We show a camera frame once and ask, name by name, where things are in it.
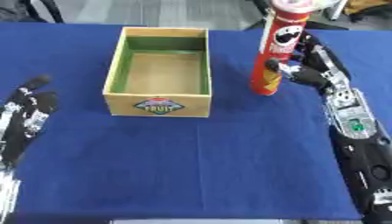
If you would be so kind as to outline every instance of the blue table cover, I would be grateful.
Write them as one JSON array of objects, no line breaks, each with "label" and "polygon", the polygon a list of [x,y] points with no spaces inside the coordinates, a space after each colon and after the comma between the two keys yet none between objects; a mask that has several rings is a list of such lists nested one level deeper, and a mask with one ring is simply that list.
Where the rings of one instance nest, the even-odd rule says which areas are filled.
[{"label": "blue table cover", "polygon": [[[286,80],[273,96],[250,92],[261,30],[210,31],[213,105],[203,119],[110,115],[102,88],[121,28],[0,24],[0,99],[37,74],[53,77],[44,90],[60,98],[18,167],[19,214],[360,217],[317,93]],[[312,33],[341,58],[392,133],[392,32]]]}]

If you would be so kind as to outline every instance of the mechanical hand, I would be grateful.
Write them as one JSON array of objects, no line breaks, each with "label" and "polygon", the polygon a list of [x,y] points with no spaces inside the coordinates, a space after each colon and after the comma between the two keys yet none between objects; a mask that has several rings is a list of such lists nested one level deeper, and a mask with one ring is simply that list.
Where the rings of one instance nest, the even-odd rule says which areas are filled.
[{"label": "mechanical hand", "polygon": [[20,181],[13,177],[18,160],[57,109],[54,92],[33,92],[48,82],[49,76],[37,76],[19,86],[0,106],[0,223],[12,213],[18,196]]},{"label": "mechanical hand", "polygon": [[363,221],[392,223],[392,146],[362,92],[350,87],[350,74],[336,55],[309,33],[301,36],[287,66],[276,59],[266,67],[291,81],[314,87],[323,97],[330,138],[341,173]]}]

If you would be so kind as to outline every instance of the wooden box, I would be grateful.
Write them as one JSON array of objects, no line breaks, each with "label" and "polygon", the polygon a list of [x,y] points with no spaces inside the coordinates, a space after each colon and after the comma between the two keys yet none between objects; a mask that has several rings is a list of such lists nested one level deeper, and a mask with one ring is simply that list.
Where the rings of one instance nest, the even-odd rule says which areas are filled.
[{"label": "wooden box", "polygon": [[115,116],[208,117],[208,31],[124,27],[103,94]]}]

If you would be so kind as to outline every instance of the white can lid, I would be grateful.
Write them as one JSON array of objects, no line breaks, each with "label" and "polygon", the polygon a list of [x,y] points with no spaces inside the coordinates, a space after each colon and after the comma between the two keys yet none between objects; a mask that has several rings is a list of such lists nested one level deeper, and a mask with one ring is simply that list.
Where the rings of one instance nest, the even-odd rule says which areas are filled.
[{"label": "white can lid", "polygon": [[272,4],[281,11],[292,13],[307,13],[322,10],[336,4],[339,0],[271,0]]}]

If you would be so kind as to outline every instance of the red can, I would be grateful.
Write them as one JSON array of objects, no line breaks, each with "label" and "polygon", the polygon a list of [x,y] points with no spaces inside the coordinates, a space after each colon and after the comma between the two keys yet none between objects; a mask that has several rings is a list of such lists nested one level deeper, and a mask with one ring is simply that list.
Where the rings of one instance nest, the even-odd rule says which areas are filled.
[{"label": "red can", "polygon": [[265,61],[276,58],[286,63],[312,12],[312,0],[272,0],[259,53],[251,78],[251,88],[259,95],[273,95],[282,75],[265,67]]}]

